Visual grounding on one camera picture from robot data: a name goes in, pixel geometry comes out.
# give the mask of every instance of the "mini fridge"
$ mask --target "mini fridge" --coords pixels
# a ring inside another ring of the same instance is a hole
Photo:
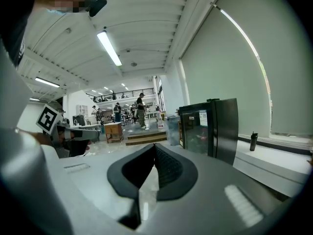
[[[179,108],[183,148],[233,165],[238,140],[237,99],[208,99]]]

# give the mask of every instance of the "jeans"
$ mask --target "jeans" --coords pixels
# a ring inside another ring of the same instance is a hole
[[[121,114],[120,113],[115,114],[115,122],[121,122],[121,121],[122,121]]]
[[[145,126],[145,110],[138,109],[139,123],[140,126]]]

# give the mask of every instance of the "wooden step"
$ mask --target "wooden step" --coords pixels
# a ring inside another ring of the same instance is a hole
[[[144,144],[144,143],[155,143],[167,140],[166,135],[157,135],[154,137],[146,137],[146,138],[140,138],[140,139],[132,139],[127,140],[126,145],[136,145],[136,144]]]
[[[166,135],[165,131],[162,132],[155,132],[155,133],[146,133],[146,134],[138,134],[138,135],[129,135],[128,139],[142,139],[142,138],[150,138],[150,137],[157,137],[157,136],[162,136]]]

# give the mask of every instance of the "floor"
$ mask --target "floor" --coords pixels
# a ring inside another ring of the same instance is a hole
[[[142,147],[146,146],[147,144],[139,144],[139,145],[132,145],[126,146],[126,140],[129,135],[135,134],[147,134],[157,132],[157,121],[156,119],[150,120],[150,129],[144,130],[140,128],[140,124],[131,124],[128,123],[127,125],[123,126],[122,129],[124,134],[124,140],[122,142],[112,142],[107,143],[106,136],[104,134],[100,135],[100,142],[96,142],[90,145],[89,153],[94,153],[94,155],[101,155],[106,153],[112,152],[119,152],[125,151],[127,149],[134,149],[138,148],[141,149]],[[161,141],[161,144],[169,144],[168,141]],[[155,167],[152,168],[148,178],[146,179],[145,183],[139,189],[139,205],[140,205],[140,216],[142,222],[149,218],[149,215],[154,210],[155,206],[157,205],[157,191],[158,191],[158,174],[157,169]]]

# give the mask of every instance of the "khaki pants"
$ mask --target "khaki pants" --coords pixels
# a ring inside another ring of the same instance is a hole
[[[140,126],[145,126],[145,110],[139,110],[138,109],[138,117],[139,117],[139,123]]]

